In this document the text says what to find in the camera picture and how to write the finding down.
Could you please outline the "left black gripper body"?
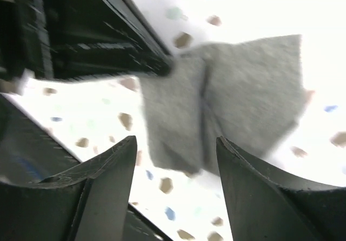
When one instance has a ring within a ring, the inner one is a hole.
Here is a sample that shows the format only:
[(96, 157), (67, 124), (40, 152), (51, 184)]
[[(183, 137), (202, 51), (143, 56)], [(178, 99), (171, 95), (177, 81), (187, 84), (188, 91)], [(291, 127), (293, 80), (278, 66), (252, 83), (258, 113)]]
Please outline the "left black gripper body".
[(22, 92), (31, 72), (53, 78), (43, 0), (1, 0), (1, 92)]

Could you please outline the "grey cream underwear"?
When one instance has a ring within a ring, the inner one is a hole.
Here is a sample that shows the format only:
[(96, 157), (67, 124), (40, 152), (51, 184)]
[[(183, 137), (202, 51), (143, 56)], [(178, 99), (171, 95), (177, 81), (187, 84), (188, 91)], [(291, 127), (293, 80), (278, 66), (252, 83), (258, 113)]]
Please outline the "grey cream underwear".
[(220, 136), (262, 157), (305, 106), (300, 35), (205, 44), (139, 81), (154, 166), (191, 174), (218, 174)]

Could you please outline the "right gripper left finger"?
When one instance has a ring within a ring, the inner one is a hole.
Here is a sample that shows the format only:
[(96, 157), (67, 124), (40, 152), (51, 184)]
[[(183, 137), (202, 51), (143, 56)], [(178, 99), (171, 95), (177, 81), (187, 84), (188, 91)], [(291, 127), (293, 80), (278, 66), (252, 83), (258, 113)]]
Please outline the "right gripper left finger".
[(129, 136), (38, 183), (1, 184), (1, 240), (121, 240), (137, 156)]

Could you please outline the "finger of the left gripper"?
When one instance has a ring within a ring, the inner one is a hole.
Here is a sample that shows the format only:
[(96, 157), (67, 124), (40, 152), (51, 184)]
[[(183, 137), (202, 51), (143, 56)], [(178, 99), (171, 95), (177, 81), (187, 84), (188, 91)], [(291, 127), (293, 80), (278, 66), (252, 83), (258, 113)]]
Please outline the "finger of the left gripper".
[(166, 76), (172, 54), (132, 0), (43, 0), (56, 79)]

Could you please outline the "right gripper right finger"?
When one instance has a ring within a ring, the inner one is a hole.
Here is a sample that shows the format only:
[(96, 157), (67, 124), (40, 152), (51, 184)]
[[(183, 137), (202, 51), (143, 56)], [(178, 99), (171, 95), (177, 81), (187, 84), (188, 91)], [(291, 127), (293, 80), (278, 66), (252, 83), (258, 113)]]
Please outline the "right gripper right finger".
[(224, 137), (216, 153), (235, 241), (345, 240), (345, 188), (295, 176)]

